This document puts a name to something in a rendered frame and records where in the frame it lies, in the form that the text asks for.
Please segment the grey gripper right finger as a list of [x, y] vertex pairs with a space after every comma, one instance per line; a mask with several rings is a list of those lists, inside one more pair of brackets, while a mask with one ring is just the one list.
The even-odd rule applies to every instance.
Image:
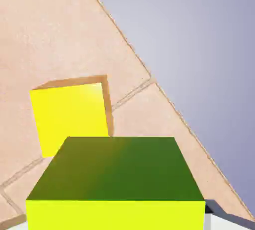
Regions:
[[206, 199], [205, 230], [255, 230], [255, 222], [227, 213], [215, 200]]

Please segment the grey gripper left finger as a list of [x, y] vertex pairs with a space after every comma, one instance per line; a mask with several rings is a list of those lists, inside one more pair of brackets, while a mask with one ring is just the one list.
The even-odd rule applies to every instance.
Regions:
[[0, 222], [0, 230], [6, 230], [26, 222], [26, 214], [21, 214], [11, 219]]

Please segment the small yellow-green cube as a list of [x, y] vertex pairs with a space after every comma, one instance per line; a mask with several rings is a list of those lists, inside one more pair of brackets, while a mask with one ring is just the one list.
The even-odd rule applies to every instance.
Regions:
[[203, 230], [173, 137], [69, 137], [26, 199], [28, 230]]

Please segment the small yellow cube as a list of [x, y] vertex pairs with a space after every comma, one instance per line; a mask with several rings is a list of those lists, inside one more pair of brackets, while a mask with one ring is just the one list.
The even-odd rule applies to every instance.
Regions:
[[67, 137], [113, 135], [106, 75], [49, 81], [29, 95], [44, 158], [53, 157]]

